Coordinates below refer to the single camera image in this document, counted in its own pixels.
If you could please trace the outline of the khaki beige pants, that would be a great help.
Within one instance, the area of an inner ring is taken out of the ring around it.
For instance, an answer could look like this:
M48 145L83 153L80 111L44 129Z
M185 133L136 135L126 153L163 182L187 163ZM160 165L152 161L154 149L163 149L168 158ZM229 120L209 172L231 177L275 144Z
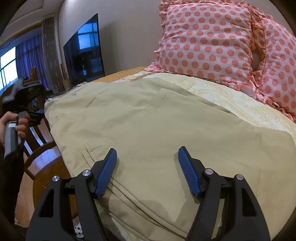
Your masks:
M144 240L184 240L199 202L178 162L185 146L222 176L242 174L271 237L295 208L295 143L284 131L256 127L159 78L91 82L45 104L51 134L72 176L102 160L118 163L97 203Z

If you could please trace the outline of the bright window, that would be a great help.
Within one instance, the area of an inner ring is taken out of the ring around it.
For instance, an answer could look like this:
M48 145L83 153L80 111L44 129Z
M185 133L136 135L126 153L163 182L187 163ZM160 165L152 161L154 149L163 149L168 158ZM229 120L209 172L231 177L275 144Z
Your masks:
M13 47L1 56L0 90L3 93L18 79L16 70L16 48Z

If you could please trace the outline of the blue window curtain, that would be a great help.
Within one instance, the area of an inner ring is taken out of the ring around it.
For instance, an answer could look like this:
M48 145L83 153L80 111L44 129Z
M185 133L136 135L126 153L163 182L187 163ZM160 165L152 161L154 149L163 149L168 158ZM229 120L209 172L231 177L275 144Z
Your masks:
M38 80L50 89L43 57L42 35L36 35L16 46L16 71L18 78L30 78L36 68Z

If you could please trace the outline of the brown wooden chair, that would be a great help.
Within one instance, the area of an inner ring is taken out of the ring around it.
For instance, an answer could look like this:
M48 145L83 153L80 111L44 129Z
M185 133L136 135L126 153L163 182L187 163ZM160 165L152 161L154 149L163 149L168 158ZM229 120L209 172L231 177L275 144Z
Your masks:
M38 126L29 130L23 153L25 172L16 204L15 217L28 225L35 207L54 175L70 178L62 154L51 133L48 121L44 118Z

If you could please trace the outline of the black flat screen television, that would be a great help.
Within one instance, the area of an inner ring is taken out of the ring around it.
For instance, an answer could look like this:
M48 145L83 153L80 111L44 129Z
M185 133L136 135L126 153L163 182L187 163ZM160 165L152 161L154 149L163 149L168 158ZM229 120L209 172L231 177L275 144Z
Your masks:
M71 85L105 76L97 14L74 33L63 49Z

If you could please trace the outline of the cream patterned bed sheet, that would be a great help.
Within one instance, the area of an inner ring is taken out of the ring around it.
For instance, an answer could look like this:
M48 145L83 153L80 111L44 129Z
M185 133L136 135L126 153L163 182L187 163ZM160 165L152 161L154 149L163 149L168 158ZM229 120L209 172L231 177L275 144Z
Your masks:
M127 77L120 78L116 80L116 82L153 77L178 85L196 96L202 97L227 109L240 119L247 121L254 126L286 131L295 140L295 123L280 111L224 85L197 77L170 73L154 73L143 70L128 75Z

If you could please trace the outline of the pink polka dot pillow right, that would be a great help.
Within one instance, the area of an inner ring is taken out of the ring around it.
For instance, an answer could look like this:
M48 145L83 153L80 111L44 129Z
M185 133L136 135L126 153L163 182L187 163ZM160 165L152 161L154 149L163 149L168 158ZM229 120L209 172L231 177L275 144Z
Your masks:
M259 8L249 11L253 46L262 57L253 72L256 99L295 122L295 36Z

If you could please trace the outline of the pink polka dot pillow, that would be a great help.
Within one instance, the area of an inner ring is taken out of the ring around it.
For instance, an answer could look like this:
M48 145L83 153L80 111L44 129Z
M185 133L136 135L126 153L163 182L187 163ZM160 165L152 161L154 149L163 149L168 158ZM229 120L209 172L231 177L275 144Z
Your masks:
M295 36L259 8L249 11L253 46L262 57L253 72L256 99L295 122Z
M163 35L146 70L203 78L255 98L250 10L245 1L161 1Z

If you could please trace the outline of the pink polka dot pillow left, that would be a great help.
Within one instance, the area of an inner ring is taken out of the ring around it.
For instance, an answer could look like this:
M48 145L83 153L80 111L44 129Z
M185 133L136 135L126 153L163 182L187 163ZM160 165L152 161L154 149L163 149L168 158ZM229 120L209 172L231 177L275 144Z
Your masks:
M146 70L203 78L255 98L250 10L245 1L161 1L163 35Z

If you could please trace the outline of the wooden bed frame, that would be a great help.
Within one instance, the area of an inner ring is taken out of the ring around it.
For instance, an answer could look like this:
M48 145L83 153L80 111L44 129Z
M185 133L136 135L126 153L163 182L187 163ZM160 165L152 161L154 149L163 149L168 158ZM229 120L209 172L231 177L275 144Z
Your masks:
M128 69L128 70L119 71L117 73L113 73L111 75L107 75L105 77L101 77L99 79L93 80L92 82L111 83L111 82L114 82L120 78L127 77L128 75L138 73L139 71L142 71L145 68L146 68L145 66L140 66L140 67L136 67L136 68L132 68L132 69Z

